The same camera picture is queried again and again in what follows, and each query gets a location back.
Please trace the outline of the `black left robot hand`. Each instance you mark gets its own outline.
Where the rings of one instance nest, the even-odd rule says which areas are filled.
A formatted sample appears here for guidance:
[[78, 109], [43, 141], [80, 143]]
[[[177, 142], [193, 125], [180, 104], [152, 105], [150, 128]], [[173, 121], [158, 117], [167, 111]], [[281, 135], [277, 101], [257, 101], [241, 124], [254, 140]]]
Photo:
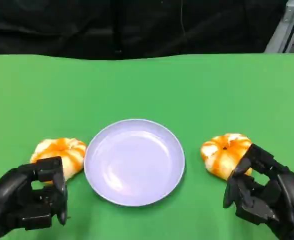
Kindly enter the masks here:
[[68, 219], [68, 190], [60, 156], [12, 168], [0, 178], [0, 238], [15, 229], [50, 228]]

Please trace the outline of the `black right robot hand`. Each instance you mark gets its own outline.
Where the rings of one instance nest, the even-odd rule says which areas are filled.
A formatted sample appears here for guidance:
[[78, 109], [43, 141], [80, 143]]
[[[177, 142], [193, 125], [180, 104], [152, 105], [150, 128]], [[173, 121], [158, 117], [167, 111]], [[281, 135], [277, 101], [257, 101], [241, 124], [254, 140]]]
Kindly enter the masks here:
[[231, 205], [237, 217], [294, 240], [294, 172], [254, 143], [227, 179], [223, 208]]

